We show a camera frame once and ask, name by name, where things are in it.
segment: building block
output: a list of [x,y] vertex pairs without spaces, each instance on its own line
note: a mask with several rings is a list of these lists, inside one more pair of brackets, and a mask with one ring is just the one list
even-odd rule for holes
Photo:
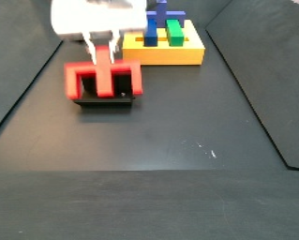
[[96,47],[96,65],[92,62],[67,63],[64,71],[65,93],[72,100],[79,101],[81,99],[81,81],[87,78],[92,78],[95,81],[92,87],[97,97],[96,101],[116,98],[115,76],[129,75],[131,94],[143,94],[140,62],[136,60],[116,60],[112,64],[108,46]]
[[156,4],[155,11],[147,11],[147,18],[156,21],[156,27],[164,28],[167,19],[176,19],[184,27],[185,12],[167,11],[167,0],[156,0]]
[[184,44],[172,47],[164,28],[157,28],[157,46],[143,46],[143,33],[125,33],[123,59],[139,59],[141,65],[202,65],[204,45],[195,31],[191,20],[184,21]]
[[177,20],[175,19],[167,20],[165,31],[167,31],[169,46],[183,46],[184,34],[183,34],[181,26]]
[[148,19],[147,32],[144,33],[144,46],[157,46],[156,23],[153,19]]

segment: toy blocks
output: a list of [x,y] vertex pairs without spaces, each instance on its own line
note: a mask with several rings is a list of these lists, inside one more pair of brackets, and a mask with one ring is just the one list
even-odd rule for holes
[[202,65],[206,48],[185,12],[167,11],[167,0],[156,4],[147,12],[147,32],[124,34],[123,59],[141,65]]
[[156,23],[153,19],[148,19],[148,27],[144,34],[144,46],[157,46]]
[[145,47],[141,32],[125,33],[123,59],[137,59],[141,65],[202,65],[204,45],[191,20],[184,20],[183,46],[169,46],[167,31],[157,28],[157,46]]
[[165,24],[165,31],[169,46],[183,46],[184,45],[184,34],[181,30],[181,26],[175,19],[168,19]]
[[139,61],[116,60],[112,64],[108,46],[96,47],[96,61],[96,65],[65,64],[67,97],[79,105],[131,105],[132,96],[143,94]]
[[185,12],[184,11],[167,11],[167,0],[156,0],[156,10],[147,11],[147,18],[156,21],[156,27],[165,27],[165,20],[175,19],[179,21],[180,26],[184,27]]

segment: blue block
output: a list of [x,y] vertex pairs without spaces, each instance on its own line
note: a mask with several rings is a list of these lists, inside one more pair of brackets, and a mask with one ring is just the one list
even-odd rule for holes
[[144,33],[144,46],[156,47],[157,46],[157,34],[156,34],[156,22],[155,19],[148,19],[148,28]]

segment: black base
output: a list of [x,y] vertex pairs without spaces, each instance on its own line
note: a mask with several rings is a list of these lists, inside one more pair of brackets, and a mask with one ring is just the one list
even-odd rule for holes
[[113,97],[97,97],[96,95],[96,79],[92,77],[81,78],[84,93],[80,99],[73,102],[81,107],[93,106],[131,106],[132,90],[131,75],[113,75]]

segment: gray surface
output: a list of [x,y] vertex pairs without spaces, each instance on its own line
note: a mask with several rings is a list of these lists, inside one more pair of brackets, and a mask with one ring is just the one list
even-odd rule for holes
[[59,43],[49,25],[49,1],[0,1],[0,122]]
[[181,10],[187,19],[192,20],[195,27],[206,27],[231,0],[168,0],[168,10]]
[[299,240],[299,172],[0,173],[5,239]]
[[202,67],[143,67],[128,109],[83,111],[63,65],[89,60],[65,43],[0,130],[0,170],[284,169],[208,36]]
[[299,5],[235,0],[208,32],[283,158],[299,168]]

